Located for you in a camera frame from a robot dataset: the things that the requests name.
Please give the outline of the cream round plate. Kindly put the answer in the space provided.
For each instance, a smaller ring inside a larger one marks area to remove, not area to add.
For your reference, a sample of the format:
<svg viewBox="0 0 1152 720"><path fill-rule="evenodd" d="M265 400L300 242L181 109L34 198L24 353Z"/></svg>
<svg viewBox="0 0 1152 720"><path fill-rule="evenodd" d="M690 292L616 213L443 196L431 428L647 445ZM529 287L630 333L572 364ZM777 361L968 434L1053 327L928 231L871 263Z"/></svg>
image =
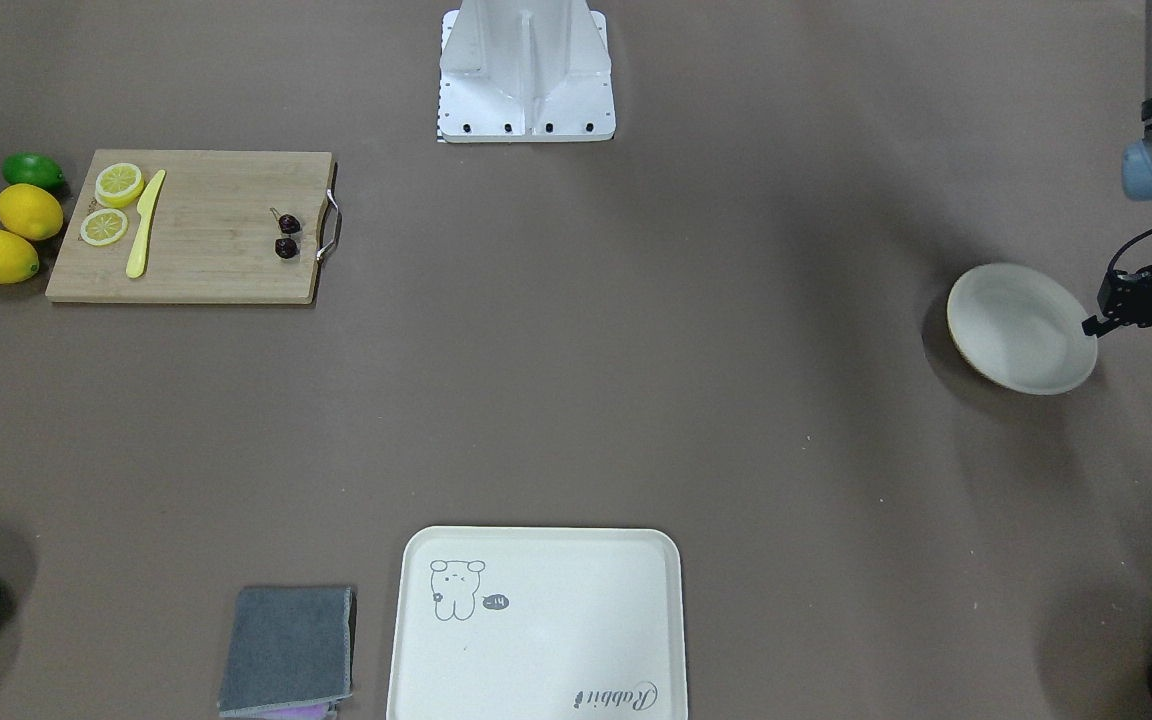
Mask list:
<svg viewBox="0 0 1152 720"><path fill-rule="evenodd" d="M946 300L948 336L979 376L1024 395L1064 395L1093 374L1100 347L1087 310L1038 270L990 263L961 274Z"/></svg>

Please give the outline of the cream rabbit tray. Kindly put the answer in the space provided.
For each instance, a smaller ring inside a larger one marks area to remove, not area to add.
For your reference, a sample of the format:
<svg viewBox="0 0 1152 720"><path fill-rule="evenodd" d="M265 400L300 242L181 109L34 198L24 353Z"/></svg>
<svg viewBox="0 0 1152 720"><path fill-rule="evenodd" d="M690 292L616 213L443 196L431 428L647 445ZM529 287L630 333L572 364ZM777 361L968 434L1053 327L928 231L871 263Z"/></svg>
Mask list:
<svg viewBox="0 0 1152 720"><path fill-rule="evenodd" d="M655 529L420 529L402 556L387 717L685 719L676 543Z"/></svg>

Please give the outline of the grey folded cloth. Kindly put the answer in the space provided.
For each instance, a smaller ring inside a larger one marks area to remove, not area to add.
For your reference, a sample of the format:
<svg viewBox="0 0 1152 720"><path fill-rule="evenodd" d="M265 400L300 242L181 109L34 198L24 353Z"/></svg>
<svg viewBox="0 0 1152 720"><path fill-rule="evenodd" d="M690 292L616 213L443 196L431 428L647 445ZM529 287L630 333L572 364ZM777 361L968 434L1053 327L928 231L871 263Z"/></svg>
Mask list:
<svg viewBox="0 0 1152 720"><path fill-rule="evenodd" d="M348 585L247 585L221 675L221 719L334 719L353 694Z"/></svg>

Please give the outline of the yellow plastic knife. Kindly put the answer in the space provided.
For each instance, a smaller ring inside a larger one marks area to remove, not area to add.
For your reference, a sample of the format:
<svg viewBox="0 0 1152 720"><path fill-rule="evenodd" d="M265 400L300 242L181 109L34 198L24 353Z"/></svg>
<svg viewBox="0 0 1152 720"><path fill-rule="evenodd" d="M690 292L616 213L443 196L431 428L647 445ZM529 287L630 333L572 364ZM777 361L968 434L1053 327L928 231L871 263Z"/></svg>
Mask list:
<svg viewBox="0 0 1152 720"><path fill-rule="evenodd" d="M138 279L146 273L147 245L150 245L152 223L154 223L157 199L159 199L165 179L165 169L156 170L154 176L143 187L141 197L138 197L136 204L138 225L126 263L126 276L129 279Z"/></svg>

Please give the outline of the bamboo cutting board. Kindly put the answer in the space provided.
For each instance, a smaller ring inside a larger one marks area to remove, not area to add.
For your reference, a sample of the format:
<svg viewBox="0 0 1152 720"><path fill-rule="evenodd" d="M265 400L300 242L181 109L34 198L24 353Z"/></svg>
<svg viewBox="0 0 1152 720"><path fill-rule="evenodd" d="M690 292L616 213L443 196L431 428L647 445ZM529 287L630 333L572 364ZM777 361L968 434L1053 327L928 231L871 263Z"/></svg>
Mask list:
<svg viewBox="0 0 1152 720"><path fill-rule="evenodd" d="M126 276L132 234L90 247L79 223L94 211L97 174L118 161L146 176L165 169L147 270ZM50 266L55 304L271 304L314 301L320 266L340 233L329 152L100 149L76 187L76 206ZM297 217L300 255L278 258L270 209Z"/></svg>

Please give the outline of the lemon slice near lime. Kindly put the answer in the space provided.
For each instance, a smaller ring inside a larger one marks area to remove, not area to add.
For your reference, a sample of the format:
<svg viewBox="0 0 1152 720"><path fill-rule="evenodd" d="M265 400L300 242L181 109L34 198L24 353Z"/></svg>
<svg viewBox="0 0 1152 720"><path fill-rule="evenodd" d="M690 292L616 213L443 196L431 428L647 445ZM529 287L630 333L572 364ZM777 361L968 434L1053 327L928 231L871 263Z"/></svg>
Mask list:
<svg viewBox="0 0 1152 720"><path fill-rule="evenodd" d="M145 185L145 174L136 164L114 162L97 174L93 200L103 209L126 209L134 200L141 199Z"/></svg>

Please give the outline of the lemon slice near lemons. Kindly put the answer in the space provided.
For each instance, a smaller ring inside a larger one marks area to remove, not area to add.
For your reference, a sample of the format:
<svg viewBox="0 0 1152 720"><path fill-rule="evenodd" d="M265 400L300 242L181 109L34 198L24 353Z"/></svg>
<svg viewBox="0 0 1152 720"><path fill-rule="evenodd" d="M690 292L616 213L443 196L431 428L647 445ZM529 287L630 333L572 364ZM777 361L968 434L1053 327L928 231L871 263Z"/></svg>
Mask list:
<svg viewBox="0 0 1152 720"><path fill-rule="evenodd" d="M79 237L90 247L109 247L126 237L131 220L120 209L99 209L83 218Z"/></svg>

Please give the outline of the yellow lemon near lime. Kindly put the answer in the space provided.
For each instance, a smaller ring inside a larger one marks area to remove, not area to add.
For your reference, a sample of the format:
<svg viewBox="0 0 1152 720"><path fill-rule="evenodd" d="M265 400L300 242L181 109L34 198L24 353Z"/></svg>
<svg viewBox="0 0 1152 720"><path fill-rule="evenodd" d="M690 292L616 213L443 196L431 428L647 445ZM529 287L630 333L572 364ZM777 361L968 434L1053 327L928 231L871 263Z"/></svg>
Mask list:
<svg viewBox="0 0 1152 720"><path fill-rule="evenodd" d="M10 184L0 192L0 223L5 232L40 242L61 232L65 211L60 202L40 187Z"/></svg>

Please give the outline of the green lime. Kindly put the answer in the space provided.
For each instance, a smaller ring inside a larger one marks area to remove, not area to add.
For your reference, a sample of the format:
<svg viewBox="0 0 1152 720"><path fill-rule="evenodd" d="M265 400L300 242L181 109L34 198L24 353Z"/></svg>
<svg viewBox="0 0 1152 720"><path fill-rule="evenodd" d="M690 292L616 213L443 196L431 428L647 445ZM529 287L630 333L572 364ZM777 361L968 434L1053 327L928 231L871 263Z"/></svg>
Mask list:
<svg viewBox="0 0 1152 720"><path fill-rule="evenodd" d="M15 152L1 161L3 181L9 184L31 184L54 192L67 184L65 170L50 156L37 152Z"/></svg>

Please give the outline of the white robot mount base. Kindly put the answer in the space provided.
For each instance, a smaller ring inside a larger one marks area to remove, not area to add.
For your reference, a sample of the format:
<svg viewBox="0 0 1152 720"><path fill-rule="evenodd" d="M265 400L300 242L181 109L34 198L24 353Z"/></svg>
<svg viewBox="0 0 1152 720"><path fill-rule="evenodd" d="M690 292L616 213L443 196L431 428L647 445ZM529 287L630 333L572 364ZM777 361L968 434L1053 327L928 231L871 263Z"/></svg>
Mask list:
<svg viewBox="0 0 1152 720"><path fill-rule="evenodd" d="M585 1L463 1L440 28L438 141L616 135L608 23Z"/></svg>

